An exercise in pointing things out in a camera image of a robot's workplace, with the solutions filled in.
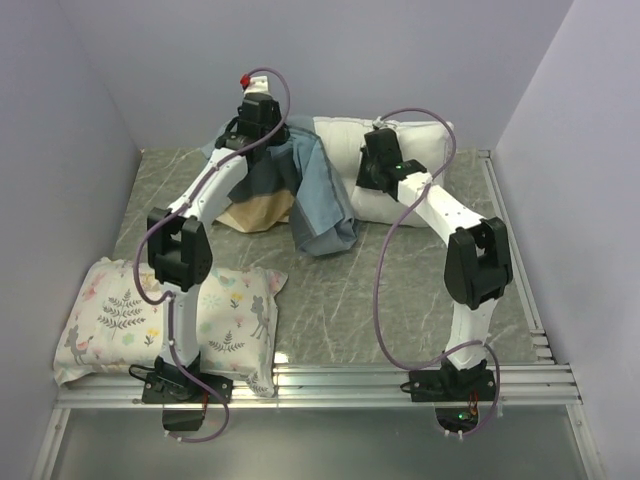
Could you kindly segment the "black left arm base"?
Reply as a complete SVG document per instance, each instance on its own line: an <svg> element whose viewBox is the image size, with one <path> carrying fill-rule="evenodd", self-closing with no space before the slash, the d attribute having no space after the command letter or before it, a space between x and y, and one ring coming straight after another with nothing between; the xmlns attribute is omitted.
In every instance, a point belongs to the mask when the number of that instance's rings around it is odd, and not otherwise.
<svg viewBox="0 0 640 480"><path fill-rule="evenodd" d="M231 400L231 379L201 372L198 362L187 371L197 382L171 364L154 368L134 364L128 369L131 377L143 383L141 403L162 407L162 425L170 434L198 431L209 405L226 405Z"/></svg>

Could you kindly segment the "white pillow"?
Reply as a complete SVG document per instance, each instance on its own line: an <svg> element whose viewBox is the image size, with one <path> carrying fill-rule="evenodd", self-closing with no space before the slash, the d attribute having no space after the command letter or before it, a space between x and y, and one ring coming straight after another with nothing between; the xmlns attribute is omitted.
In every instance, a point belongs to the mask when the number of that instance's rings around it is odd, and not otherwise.
<svg viewBox="0 0 640 480"><path fill-rule="evenodd" d="M452 125L315 117L314 131L343 181L360 221L425 227L417 213L404 216L400 183L444 165L454 148Z"/></svg>

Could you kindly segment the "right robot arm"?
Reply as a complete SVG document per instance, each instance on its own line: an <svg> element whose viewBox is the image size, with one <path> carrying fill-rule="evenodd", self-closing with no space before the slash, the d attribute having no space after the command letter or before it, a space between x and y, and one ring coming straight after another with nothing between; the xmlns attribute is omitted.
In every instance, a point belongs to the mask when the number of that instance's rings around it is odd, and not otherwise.
<svg viewBox="0 0 640 480"><path fill-rule="evenodd" d="M440 376L444 394L460 400L472 392L471 369L486 360L493 312L513 279L508 230L498 217L485 218L438 185L415 159L406 159L396 132L375 128L364 135L357 184L389 195L440 237L447 247L444 284L453 300L449 341Z"/></svg>

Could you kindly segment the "striped blue beige pillowcase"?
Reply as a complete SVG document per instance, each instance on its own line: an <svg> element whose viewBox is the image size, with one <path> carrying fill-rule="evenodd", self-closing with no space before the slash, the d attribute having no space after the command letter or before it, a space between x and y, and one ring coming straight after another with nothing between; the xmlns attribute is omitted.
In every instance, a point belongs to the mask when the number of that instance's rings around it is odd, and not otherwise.
<svg viewBox="0 0 640 480"><path fill-rule="evenodd" d="M217 221L241 233L290 225L295 249L309 256L349 250L358 223L347 189L310 116L292 116L290 138L271 146L229 194Z"/></svg>

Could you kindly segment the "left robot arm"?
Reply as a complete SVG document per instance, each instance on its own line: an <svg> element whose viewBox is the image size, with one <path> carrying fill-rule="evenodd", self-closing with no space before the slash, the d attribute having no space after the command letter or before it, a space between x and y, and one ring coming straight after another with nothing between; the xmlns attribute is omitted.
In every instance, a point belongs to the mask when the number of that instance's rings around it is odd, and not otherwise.
<svg viewBox="0 0 640 480"><path fill-rule="evenodd" d="M168 376L166 390L179 402L195 399L201 377L197 307L213 266L208 225L227 208L231 191L265 149L288 139L284 113L269 93L248 93L238 114L214 142L209 161L169 207L147 217L147 263L162 285L164 339L154 369Z"/></svg>

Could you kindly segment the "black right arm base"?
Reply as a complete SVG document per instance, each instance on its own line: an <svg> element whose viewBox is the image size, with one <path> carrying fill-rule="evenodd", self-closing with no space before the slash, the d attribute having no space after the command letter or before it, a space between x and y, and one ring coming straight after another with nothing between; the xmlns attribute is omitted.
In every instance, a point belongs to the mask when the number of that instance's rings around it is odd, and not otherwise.
<svg viewBox="0 0 640 480"><path fill-rule="evenodd" d="M436 420L446 436L463 439L477 433L499 411L501 375L486 363L467 370L441 366L410 371L400 390L412 403L434 403Z"/></svg>

